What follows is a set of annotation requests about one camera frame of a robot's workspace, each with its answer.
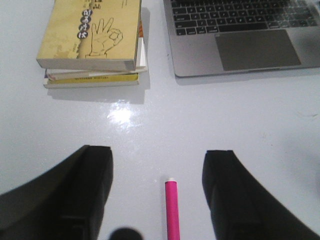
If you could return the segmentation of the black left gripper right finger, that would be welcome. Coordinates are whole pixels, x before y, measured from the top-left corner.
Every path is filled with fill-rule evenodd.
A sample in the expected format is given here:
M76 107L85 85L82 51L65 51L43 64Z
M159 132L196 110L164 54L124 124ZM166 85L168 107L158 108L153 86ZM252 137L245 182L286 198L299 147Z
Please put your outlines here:
M318 240L243 166L232 150L209 150L202 186L217 240Z

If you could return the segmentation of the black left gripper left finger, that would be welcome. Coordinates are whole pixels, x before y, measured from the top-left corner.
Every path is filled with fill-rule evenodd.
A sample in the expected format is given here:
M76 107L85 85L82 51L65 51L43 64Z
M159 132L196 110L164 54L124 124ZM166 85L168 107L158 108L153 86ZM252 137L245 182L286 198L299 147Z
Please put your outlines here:
M0 196L3 240L95 240L113 182L108 146L84 145Z

